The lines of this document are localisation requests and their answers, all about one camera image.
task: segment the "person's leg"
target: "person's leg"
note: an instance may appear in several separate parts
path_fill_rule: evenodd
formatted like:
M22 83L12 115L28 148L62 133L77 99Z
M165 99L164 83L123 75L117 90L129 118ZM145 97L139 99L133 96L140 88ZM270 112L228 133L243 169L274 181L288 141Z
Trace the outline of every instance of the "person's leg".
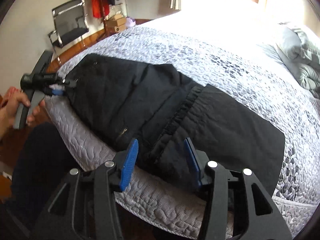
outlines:
M12 198L6 207L31 229L66 173L79 167L56 127L43 123L30 133L12 176Z

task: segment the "black jacket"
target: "black jacket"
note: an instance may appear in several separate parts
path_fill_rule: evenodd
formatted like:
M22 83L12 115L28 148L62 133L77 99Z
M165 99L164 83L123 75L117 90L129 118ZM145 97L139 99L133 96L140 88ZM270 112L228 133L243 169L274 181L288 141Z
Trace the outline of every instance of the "black jacket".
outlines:
M177 146L196 149L227 169L254 171L272 194L284 154L284 134L221 90L203 87L172 65L87 55L67 78L81 120L114 150L139 140L137 164L184 189L190 174Z

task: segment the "pillow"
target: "pillow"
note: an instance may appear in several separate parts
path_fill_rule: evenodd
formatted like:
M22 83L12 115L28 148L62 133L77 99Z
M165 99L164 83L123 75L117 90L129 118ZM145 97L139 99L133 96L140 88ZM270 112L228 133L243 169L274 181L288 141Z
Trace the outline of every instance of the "pillow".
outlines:
M277 45L275 46L275 49L282 62L292 76L294 76L299 85L309 90L314 97L319 98L317 89L320 87L320 75L318 72L309 65L300 62L292 62Z
M308 27L292 22L280 23L276 44L293 62L304 63L320 71L320 39Z

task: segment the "red bag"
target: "red bag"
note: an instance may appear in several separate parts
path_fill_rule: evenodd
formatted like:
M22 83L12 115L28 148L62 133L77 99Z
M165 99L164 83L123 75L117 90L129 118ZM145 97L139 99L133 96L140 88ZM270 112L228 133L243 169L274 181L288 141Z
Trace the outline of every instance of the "red bag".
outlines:
M100 1L102 2L103 15L107 16L109 14L109 3L108 0L92 0L92 13L95 18L102 18L100 13Z

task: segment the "wooden floor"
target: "wooden floor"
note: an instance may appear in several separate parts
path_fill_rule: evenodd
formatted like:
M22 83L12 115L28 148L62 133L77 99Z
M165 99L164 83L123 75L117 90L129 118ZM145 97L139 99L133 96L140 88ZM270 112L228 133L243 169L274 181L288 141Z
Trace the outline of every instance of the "wooden floor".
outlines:
M149 20L138 19L137 23L141 24ZM59 57L61 63L67 62L69 59L83 51L84 49L94 45L96 39L103 33L103 30L94 33L93 35L84 39L86 47L83 47L79 42L67 51L63 52ZM48 72L56 72L60 68L58 61L55 59L52 61L48 68ZM45 109L42 109L40 114L36 117L35 125L42 122L50 122L50 118ZM28 134L32 130L32 127L26 127L22 130L11 129L3 138L2 144L0 144L0 162L7 164L9 167L14 168L17 162L19 152L21 151ZM2 182L0 179L0 187L8 188L10 183L7 180ZM126 240L155 240L152 235L152 226L138 217L132 215L128 211L119 206L119 217L121 220L124 239Z

